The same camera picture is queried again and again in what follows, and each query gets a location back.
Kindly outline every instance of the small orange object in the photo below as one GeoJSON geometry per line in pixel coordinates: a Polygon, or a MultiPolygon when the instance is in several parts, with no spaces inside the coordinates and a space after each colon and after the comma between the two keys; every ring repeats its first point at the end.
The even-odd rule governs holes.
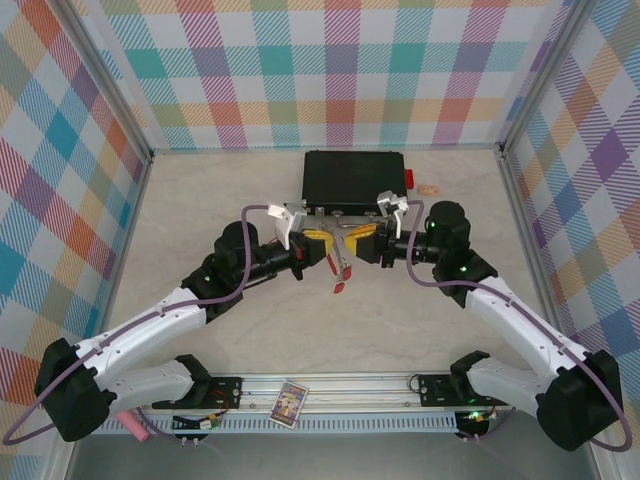
{"type": "Polygon", "coordinates": [[[440,195],[440,187],[437,185],[418,185],[418,195],[423,197],[437,197],[440,195]]]}

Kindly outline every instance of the marble surface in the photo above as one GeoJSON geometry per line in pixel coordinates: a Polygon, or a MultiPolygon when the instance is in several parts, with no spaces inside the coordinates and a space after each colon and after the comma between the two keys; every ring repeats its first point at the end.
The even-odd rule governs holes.
{"type": "MultiPolygon", "coordinates": [[[[109,327],[163,298],[212,251],[214,240],[247,204],[299,202],[302,151],[159,156],[153,166],[109,327]]],[[[408,151],[416,184],[438,185],[440,197],[463,205],[472,246],[514,291],[539,310],[493,152],[408,151]]],[[[414,212],[407,215],[409,228],[414,212]]],[[[250,220],[261,243],[273,237],[262,212],[250,220]]],[[[522,358],[499,332],[462,310],[439,290],[414,284],[404,262],[382,270],[353,262],[353,276],[334,295],[326,262],[245,293],[245,299],[206,328],[153,352],[144,365],[192,353],[212,372],[299,373],[425,371],[480,349],[513,366],[522,358]]],[[[431,267],[419,265],[422,278],[431,267]]]]}

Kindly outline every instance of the red tag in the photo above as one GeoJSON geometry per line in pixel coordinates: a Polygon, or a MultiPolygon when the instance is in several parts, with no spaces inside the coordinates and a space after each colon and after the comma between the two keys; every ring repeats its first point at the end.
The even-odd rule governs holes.
{"type": "Polygon", "coordinates": [[[413,190],[416,186],[415,181],[413,180],[413,170],[410,168],[404,171],[404,183],[407,184],[407,190],[413,190]]]}

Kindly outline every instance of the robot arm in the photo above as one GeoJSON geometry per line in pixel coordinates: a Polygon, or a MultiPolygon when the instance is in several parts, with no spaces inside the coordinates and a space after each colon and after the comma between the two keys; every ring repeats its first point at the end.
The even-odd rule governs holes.
{"type": "MultiPolygon", "coordinates": [[[[276,218],[278,240],[260,245],[256,228],[248,224],[249,282],[274,278],[284,270],[291,270],[302,280],[304,269],[326,257],[333,237],[322,231],[301,231],[302,217],[306,214],[301,208],[272,205],[268,212],[276,218]]],[[[43,401],[64,440],[83,438],[110,415],[140,405],[180,400],[195,408],[203,401],[209,393],[210,376],[191,355],[158,367],[129,369],[150,351],[205,326],[242,300],[240,293],[223,303],[202,304],[229,296],[241,284],[246,265],[243,238],[242,223],[231,223],[215,241],[214,253],[156,305],[76,345],[60,339],[47,347],[36,380],[36,395],[78,359],[94,349],[98,352],[43,401]]]]}
{"type": "Polygon", "coordinates": [[[451,384],[461,398],[490,396],[513,405],[537,417],[545,433],[566,450],[575,450],[618,419],[598,387],[575,362],[577,358],[589,367],[622,405],[615,359],[604,350],[589,353],[517,298],[498,272],[470,249],[471,225],[460,205],[434,204],[425,221],[425,232],[417,233],[409,251],[411,232],[399,228],[400,218],[408,209],[406,199],[385,192],[378,203],[388,220],[352,231],[345,239],[351,252],[369,263],[380,263],[382,268],[393,267],[396,258],[412,264],[435,264],[435,286],[493,326],[532,368],[518,370],[487,353],[471,353],[451,366],[451,384]],[[477,284],[497,291],[503,298],[477,288],[477,284]],[[533,321],[514,305],[522,307],[533,321]],[[565,354],[567,351],[573,353],[574,360],[565,354]]]}

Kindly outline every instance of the plaid wall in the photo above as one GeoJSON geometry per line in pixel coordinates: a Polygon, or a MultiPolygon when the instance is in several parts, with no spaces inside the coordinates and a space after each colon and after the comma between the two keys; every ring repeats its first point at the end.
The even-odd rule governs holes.
{"type": "MultiPolygon", "coordinates": [[[[0,12],[4,434],[34,399],[44,348],[93,334],[143,163],[44,0],[0,0],[0,12]]],[[[0,479],[33,478],[45,447],[0,446],[0,479]]]]}
{"type": "Polygon", "coordinates": [[[564,326],[617,358],[636,441],[639,25],[640,0],[601,1],[512,152],[564,326]]]}
{"type": "Polygon", "coordinates": [[[152,143],[192,149],[493,144],[554,2],[74,3],[152,143]]]}
{"type": "Polygon", "coordinates": [[[553,23],[551,24],[551,27],[547,32],[547,36],[545,37],[544,42],[542,42],[540,50],[538,50],[535,60],[531,64],[531,67],[529,67],[527,76],[525,77],[524,82],[522,82],[520,90],[518,90],[518,95],[516,96],[515,101],[511,105],[511,109],[509,110],[509,114],[507,115],[507,120],[504,122],[504,125],[500,130],[500,134],[498,135],[498,143],[504,142],[509,129],[513,125],[513,121],[518,116],[518,113],[520,113],[520,107],[522,106],[525,98],[527,98],[527,96],[529,95],[529,92],[531,92],[531,87],[533,87],[538,78],[540,68],[542,67],[542,65],[544,65],[545,60],[549,56],[549,53],[551,52],[551,46],[562,31],[562,27],[564,27],[569,13],[571,12],[571,8],[575,4],[575,2],[576,0],[562,1],[562,6],[560,7],[560,10],[556,15],[556,18],[553,20],[553,23]]]}

